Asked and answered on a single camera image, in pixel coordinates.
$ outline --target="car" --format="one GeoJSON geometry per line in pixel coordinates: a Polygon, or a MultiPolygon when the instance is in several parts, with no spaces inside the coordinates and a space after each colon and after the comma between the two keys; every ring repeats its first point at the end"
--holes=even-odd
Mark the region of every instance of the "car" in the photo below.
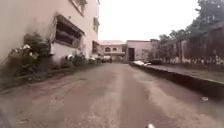
{"type": "Polygon", "coordinates": [[[106,62],[108,62],[108,63],[112,63],[112,58],[111,58],[111,56],[103,56],[102,62],[103,62],[103,63],[106,63],[106,62]]]}

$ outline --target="paved road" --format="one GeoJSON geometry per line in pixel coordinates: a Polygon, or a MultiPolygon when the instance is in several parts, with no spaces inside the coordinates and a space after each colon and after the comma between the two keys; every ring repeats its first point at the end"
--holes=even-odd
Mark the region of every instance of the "paved road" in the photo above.
{"type": "Polygon", "coordinates": [[[125,64],[0,94],[0,128],[223,128],[224,109],[125,64]]]}

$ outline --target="distant building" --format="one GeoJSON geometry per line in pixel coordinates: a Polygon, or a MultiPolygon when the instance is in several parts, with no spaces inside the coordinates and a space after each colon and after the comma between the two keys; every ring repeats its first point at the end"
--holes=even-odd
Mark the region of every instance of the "distant building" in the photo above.
{"type": "Polygon", "coordinates": [[[74,52],[89,58],[98,42],[98,0],[6,0],[0,12],[0,62],[33,32],[53,41],[55,60],[74,52]]]}
{"type": "Polygon", "coordinates": [[[113,61],[123,61],[125,56],[125,42],[123,41],[101,41],[103,55],[111,56],[113,61]]]}
{"type": "Polygon", "coordinates": [[[127,40],[127,61],[149,61],[149,53],[152,50],[153,45],[151,41],[145,40],[127,40]]]}

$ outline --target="white wall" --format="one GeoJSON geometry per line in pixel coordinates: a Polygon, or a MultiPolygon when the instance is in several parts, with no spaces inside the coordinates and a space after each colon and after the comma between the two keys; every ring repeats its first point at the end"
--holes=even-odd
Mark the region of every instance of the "white wall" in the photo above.
{"type": "Polygon", "coordinates": [[[58,0],[1,0],[0,62],[23,43],[26,33],[50,35],[58,0]]]}
{"type": "Polygon", "coordinates": [[[135,60],[148,60],[148,53],[152,50],[152,44],[150,41],[131,41],[127,42],[128,48],[135,49],[135,60]]]}
{"type": "Polygon", "coordinates": [[[92,53],[92,41],[98,42],[98,35],[93,30],[93,18],[98,17],[98,2],[96,0],[87,0],[84,17],[82,17],[70,2],[65,2],[65,0],[59,1],[60,6],[58,12],[66,18],[71,16],[71,19],[69,20],[85,32],[83,38],[85,46],[84,51],[85,56],[89,58],[92,53]]]}
{"type": "Polygon", "coordinates": [[[85,32],[83,42],[85,55],[89,58],[92,41],[98,42],[98,35],[93,30],[93,18],[98,17],[98,6],[96,0],[87,0],[84,17],[82,17],[68,0],[1,0],[0,62],[6,58],[12,48],[21,46],[25,34],[38,32],[43,37],[49,37],[54,29],[52,22],[56,13],[66,18],[71,16],[70,21],[85,32]]]}
{"type": "Polygon", "coordinates": [[[59,61],[62,57],[65,57],[73,53],[80,54],[80,51],[78,49],[68,47],[66,45],[61,45],[58,43],[52,44],[51,48],[52,48],[51,49],[52,54],[54,55],[53,60],[55,61],[59,61]]]}
{"type": "Polygon", "coordinates": [[[111,53],[111,54],[124,54],[124,52],[122,52],[122,45],[102,45],[103,48],[103,52],[104,53],[111,53]],[[111,50],[110,52],[105,52],[105,48],[109,47],[111,50]]]}

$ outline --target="concrete curb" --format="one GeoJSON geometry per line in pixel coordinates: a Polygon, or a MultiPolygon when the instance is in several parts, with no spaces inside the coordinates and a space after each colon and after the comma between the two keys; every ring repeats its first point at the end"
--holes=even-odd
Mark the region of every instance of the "concrete curb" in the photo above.
{"type": "Polygon", "coordinates": [[[201,93],[213,100],[224,99],[224,84],[221,82],[170,72],[167,70],[155,69],[152,67],[140,66],[134,63],[130,63],[130,65],[155,76],[177,83],[178,85],[184,86],[192,91],[201,93]]]}

